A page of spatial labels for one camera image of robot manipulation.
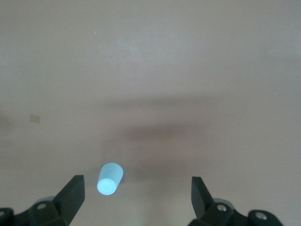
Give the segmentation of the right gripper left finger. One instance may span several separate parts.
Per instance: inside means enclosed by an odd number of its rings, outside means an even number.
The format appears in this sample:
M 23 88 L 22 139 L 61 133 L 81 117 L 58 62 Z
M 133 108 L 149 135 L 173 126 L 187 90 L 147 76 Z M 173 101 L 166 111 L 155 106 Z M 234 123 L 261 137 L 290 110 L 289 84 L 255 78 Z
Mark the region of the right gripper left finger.
M 0 224 L 2 226 L 68 226 L 84 200 L 84 176 L 75 175 L 56 196 L 41 198 L 19 214 L 15 214 L 12 208 L 1 208 Z

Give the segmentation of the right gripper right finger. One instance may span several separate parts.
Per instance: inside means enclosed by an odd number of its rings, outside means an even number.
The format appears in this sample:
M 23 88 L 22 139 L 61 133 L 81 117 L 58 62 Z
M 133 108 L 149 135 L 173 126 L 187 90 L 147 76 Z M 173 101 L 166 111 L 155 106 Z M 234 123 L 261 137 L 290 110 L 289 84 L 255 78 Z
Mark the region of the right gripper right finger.
M 281 226 L 272 213 L 251 210 L 247 216 L 239 213 L 229 201 L 214 199 L 201 177 L 191 179 L 191 203 L 196 215 L 190 226 Z

